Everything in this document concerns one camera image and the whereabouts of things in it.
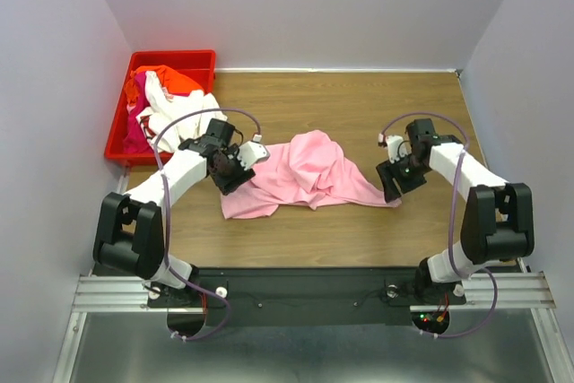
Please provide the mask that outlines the pink t shirt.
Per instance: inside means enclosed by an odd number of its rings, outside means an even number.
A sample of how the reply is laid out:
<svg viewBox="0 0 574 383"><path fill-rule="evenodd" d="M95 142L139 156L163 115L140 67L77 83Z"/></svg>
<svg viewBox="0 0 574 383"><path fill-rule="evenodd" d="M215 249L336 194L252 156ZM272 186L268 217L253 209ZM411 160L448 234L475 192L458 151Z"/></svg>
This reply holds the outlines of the pink t shirt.
<svg viewBox="0 0 574 383"><path fill-rule="evenodd" d="M221 198L224 218L266 217L281 205L315 210L328 205L394 208L401 204L398 199L387 200L345 157L342 147L320 130L267 149L270 157L254 166L255 176Z"/></svg>

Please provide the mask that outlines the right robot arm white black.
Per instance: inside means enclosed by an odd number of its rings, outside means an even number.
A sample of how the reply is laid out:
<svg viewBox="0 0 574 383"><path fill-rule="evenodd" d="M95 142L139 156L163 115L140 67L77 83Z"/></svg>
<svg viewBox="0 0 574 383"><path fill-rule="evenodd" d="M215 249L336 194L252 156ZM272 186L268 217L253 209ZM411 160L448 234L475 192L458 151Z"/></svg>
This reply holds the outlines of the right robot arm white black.
<svg viewBox="0 0 574 383"><path fill-rule="evenodd" d="M465 201L460 232L450 226L447 248L425 257L413 280L390 283L387 298L396 305L431 303L462 296L462 282L494 262L528 257L535 247L533 198L529 186L494 174L467 150L465 134L441 135L431 118L416 118L406 136L378 134L387 160L376 170L384 197L396 201L436 172L453 187L454 199Z"/></svg>

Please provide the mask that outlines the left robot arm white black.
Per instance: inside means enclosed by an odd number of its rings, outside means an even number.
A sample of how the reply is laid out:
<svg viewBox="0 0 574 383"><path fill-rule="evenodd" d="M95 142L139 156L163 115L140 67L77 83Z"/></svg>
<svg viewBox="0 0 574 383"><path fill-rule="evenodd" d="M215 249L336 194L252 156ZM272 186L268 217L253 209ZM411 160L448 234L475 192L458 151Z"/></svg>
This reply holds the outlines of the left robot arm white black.
<svg viewBox="0 0 574 383"><path fill-rule="evenodd" d="M196 266L170 254L171 208L193 186L210 178L227 196L255 176L254 167L269 157L262 136L235 144L238 129L213 118L204 134L183 140L168 161L145 182L124 193L105 196L93 245L96 263L143 280L157 300L168 291L181 306L214 298L225 301L223 288L200 287Z"/></svg>

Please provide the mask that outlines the white t shirt red print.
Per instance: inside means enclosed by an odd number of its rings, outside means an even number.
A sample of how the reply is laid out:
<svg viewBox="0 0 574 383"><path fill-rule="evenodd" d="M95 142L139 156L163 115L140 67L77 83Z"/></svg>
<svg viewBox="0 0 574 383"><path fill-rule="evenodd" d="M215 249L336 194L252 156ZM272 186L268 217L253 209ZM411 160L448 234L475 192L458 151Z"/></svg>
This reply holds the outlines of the white t shirt red print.
<svg viewBox="0 0 574 383"><path fill-rule="evenodd" d="M146 73L145 95L150 107L138 117L152 148L173 153L187 139L204 134L213 119L225 121L219 104L210 93L202 90L189 94L171 94L163 87L155 72Z"/></svg>

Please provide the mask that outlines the magenta t shirt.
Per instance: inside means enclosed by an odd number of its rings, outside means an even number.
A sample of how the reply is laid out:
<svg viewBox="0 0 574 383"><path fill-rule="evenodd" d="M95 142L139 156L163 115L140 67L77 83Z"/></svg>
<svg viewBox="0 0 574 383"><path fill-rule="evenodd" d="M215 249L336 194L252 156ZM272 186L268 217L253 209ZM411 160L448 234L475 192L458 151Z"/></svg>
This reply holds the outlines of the magenta t shirt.
<svg viewBox="0 0 574 383"><path fill-rule="evenodd" d="M127 154L151 153L152 148L147 136L140 126L138 117L150 107L145 95L145 71L133 72L124 85L126 95L126 137L123 140L123 150Z"/></svg>

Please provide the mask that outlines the red plastic bin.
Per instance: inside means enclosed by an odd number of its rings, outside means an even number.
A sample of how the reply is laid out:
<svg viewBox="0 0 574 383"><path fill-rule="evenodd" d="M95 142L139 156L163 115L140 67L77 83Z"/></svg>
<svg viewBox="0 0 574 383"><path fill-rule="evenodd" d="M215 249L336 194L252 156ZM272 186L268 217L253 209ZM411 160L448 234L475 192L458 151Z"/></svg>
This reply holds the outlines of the red plastic bin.
<svg viewBox="0 0 574 383"><path fill-rule="evenodd" d="M165 65L193 79L205 92L210 92L213 90L215 64L216 53L212 49L136 51L130 57L124 83L127 83L130 74L139 66ZM127 98L121 89L104 151L105 157L124 167L154 165L155 159L150 152L124 152L127 119Z"/></svg>

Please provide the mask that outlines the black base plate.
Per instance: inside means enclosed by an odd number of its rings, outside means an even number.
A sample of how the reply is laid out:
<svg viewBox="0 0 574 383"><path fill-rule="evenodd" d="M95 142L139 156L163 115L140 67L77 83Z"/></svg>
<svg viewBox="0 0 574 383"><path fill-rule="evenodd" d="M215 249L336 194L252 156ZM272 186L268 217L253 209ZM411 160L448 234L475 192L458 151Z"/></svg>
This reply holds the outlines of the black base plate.
<svg viewBox="0 0 574 383"><path fill-rule="evenodd" d="M207 268L200 287L223 288L225 300L201 300L199 292L148 282L148 305L166 309L176 325L244 326L409 326L411 309L434 311L465 304L455 285L415 285L411 266L317 268Z"/></svg>

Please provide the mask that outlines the aluminium rail frame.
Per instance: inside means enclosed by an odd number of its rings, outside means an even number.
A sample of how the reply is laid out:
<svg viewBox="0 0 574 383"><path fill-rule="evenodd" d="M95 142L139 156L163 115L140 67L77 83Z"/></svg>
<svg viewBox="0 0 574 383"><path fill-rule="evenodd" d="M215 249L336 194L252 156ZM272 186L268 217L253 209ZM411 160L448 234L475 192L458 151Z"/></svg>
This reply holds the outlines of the aluminium rail frame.
<svg viewBox="0 0 574 383"><path fill-rule="evenodd" d="M411 266L446 242L447 185L398 209L284 207L224 221L210 182L175 206L173 253L207 268ZM96 268L74 295L58 382L570 382L543 274L505 265L465 281L441 339L409 326L176 325L143 283Z"/></svg>

